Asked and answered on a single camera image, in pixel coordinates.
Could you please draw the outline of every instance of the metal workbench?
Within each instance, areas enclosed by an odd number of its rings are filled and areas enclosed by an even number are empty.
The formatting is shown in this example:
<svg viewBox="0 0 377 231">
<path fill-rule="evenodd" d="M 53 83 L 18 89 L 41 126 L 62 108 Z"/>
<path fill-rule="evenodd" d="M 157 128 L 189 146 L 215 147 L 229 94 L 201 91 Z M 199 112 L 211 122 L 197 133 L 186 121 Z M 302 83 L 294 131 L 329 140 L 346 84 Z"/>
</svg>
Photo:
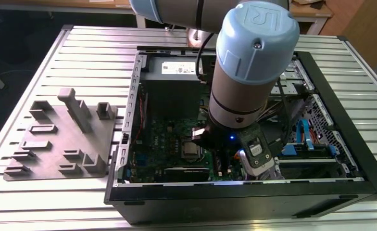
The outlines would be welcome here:
<svg viewBox="0 0 377 231">
<path fill-rule="evenodd" d="M 162 29 L 66 26 L 53 43 L 0 132 L 0 230 L 118 229 L 130 225 L 102 203 L 106 178 L 6 182 L 2 171 L 33 118 L 33 100 L 61 105 L 58 89 L 73 87 L 86 105 L 109 102 L 123 116 L 135 45 L 185 46 L 186 32 Z M 347 42 L 301 36 L 377 159 L 377 76 Z M 119 141 L 119 132 L 113 140 Z M 193 230 L 377 230 L 377 201 L 363 202 L 321 218 L 178 224 Z"/>
</svg>

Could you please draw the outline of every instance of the cable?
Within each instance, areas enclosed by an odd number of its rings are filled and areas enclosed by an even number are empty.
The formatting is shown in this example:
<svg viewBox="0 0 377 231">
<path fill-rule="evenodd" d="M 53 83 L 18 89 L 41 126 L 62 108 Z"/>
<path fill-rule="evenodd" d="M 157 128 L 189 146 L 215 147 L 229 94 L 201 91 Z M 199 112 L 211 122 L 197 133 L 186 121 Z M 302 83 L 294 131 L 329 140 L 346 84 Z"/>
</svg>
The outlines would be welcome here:
<svg viewBox="0 0 377 231">
<path fill-rule="evenodd" d="M 138 101 L 139 101 L 139 128 L 138 128 L 138 132 L 137 132 L 137 135 L 135 135 L 135 138 L 134 138 L 134 141 L 131 142 L 131 144 L 135 143 L 138 136 L 139 136 L 139 133 L 141 133 L 141 130 L 142 130 L 142 100 L 141 100 L 141 94 L 138 94 Z"/>
<path fill-rule="evenodd" d="M 206 37 L 206 39 L 203 40 L 202 44 L 201 44 L 201 47 L 199 47 L 199 50 L 198 50 L 198 53 L 197 53 L 197 59 L 195 59 L 195 76 L 197 78 L 202 81 L 202 76 L 199 74 L 199 58 L 201 58 L 201 53 L 202 53 L 202 50 L 205 48 L 205 45 L 206 43 L 209 42 L 209 40 L 211 39 L 213 37 L 213 33 L 209 34 L 209 36 Z"/>
<path fill-rule="evenodd" d="M 279 79 L 277 80 L 277 86 L 278 86 L 278 89 L 279 89 L 281 99 L 282 99 L 282 103 L 283 103 L 285 116 L 286 116 L 286 130 L 285 130 L 286 132 L 283 133 L 283 138 L 281 139 L 282 144 L 286 145 L 289 135 L 290 135 L 290 132 L 291 132 L 291 117 L 290 117 L 287 107 L 286 107 L 286 99 L 285 99 L 285 94 L 283 94 Z"/>
</svg>

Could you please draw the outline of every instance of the gray fixture plate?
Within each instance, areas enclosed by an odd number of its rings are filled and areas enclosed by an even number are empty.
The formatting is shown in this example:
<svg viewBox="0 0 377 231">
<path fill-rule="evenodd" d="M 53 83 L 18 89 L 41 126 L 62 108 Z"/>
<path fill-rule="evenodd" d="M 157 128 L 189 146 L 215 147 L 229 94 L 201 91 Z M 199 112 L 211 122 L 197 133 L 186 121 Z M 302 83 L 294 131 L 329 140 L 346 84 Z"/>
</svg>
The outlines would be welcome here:
<svg viewBox="0 0 377 231">
<path fill-rule="evenodd" d="M 42 179 L 73 179 L 73 178 L 97 178 L 105 176 L 105 167 L 102 170 L 89 173 L 82 166 L 83 158 L 66 160 L 62 156 L 63 150 L 81 150 L 85 155 L 90 156 L 90 159 L 95 159 L 98 155 L 103 161 L 103 165 L 107 163 L 109 149 L 111 134 L 114 129 L 114 119 L 98 120 L 95 113 L 95 106 L 87 107 L 91 117 L 89 123 L 93 132 L 83 134 L 67 114 L 67 108 L 65 106 L 53 106 L 53 111 L 46 111 L 46 115 L 50 119 L 34 121 L 31 126 L 41 124 L 54 124 L 57 127 L 55 133 L 37 133 L 31 134 L 29 128 L 26 129 L 22 141 L 19 143 L 18 150 L 23 145 L 25 141 L 49 141 L 51 148 L 47 149 L 31 149 L 35 154 L 33 160 L 15 161 L 11 159 L 10 166 L 23 165 L 29 168 L 30 172 L 27 175 L 13 176 L 3 174 L 6 181 L 13 180 L 42 180 Z M 59 165 L 70 165 L 75 163 L 81 169 L 78 174 L 62 174 L 58 171 Z"/>
</svg>

